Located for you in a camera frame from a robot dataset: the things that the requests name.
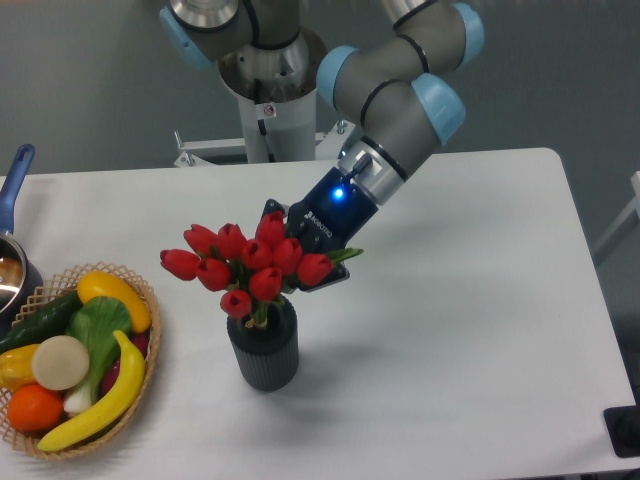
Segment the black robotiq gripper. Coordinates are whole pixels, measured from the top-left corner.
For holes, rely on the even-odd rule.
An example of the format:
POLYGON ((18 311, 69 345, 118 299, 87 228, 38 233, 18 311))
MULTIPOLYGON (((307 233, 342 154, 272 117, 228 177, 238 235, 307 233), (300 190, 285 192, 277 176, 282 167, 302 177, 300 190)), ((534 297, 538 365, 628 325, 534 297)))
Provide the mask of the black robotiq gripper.
MULTIPOLYGON (((289 233, 305 253, 328 253, 345 248, 377 211, 376 203, 360 187, 347 183, 342 172, 332 168, 301 201, 291 206, 268 199, 260 219, 287 219, 289 233)), ((349 270, 339 263, 318 284, 297 281, 293 289, 313 292, 349 278, 349 270)))

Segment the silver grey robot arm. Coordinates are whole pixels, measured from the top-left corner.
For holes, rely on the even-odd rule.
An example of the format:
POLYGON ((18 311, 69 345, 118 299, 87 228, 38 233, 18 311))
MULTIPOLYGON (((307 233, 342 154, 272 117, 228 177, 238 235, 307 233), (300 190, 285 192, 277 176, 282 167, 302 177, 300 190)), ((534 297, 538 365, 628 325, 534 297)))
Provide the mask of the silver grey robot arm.
POLYGON ((318 99, 361 130, 284 211, 309 253, 344 248, 466 117, 442 75, 481 51, 477 12, 441 1, 387 1, 384 9, 394 35, 370 52, 327 49, 301 24, 296 1, 169 1, 159 13, 187 63, 217 66, 237 100, 250 162, 314 159, 318 99))

